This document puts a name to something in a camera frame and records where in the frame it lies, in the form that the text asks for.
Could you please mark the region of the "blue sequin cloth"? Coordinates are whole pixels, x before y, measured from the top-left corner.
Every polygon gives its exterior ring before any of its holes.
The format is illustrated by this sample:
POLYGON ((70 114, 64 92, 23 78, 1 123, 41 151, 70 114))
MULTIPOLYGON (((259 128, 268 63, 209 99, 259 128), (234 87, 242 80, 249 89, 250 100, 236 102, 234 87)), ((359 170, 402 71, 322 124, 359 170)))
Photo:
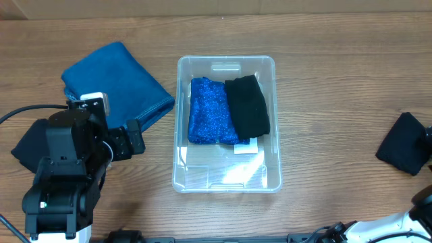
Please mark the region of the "blue sequin cloth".
POLYGON ((191 80, 188 140, 194 144, 249 144, 232 123, 225 84, 206 77, 191 80))

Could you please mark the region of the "black cloth long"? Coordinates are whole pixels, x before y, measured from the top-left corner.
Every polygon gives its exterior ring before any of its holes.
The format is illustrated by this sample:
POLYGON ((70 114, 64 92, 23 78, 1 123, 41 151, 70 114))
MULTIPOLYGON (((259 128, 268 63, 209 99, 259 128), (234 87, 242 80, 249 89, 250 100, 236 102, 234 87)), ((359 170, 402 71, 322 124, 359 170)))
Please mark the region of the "black cloth long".
POLYGON ((225 92, 239 139, 257 138, 270 133, 267 104, 254 75, 226 80, 225 92))

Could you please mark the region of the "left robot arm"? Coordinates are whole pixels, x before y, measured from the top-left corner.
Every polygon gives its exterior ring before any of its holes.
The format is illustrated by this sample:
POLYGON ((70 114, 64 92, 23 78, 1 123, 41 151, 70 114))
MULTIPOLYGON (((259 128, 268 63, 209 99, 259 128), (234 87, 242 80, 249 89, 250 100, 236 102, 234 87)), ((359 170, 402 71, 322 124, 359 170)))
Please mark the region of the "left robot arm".
POLYGON ((25 232, 32 242, 88 242, 93 210, 108 165, 145 150, 141 125, 107 129, 103 111, 68 109, 49 118, 49 156, 43 157, 25 194, 25 232))

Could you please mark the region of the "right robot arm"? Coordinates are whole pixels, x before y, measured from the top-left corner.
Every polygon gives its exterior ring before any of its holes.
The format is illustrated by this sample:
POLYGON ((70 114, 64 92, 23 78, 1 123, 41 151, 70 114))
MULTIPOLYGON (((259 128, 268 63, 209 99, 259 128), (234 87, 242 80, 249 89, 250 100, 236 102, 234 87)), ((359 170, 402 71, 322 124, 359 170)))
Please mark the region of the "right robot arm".
MULTIPOLYGON (((415 176, 431 158, 431 127, 403 113, 381 143, 376 157, 415 176)), ((317 242, 430 242, 431 187, 412 198, 413 208, 375 221, 338 223, 317 242)))

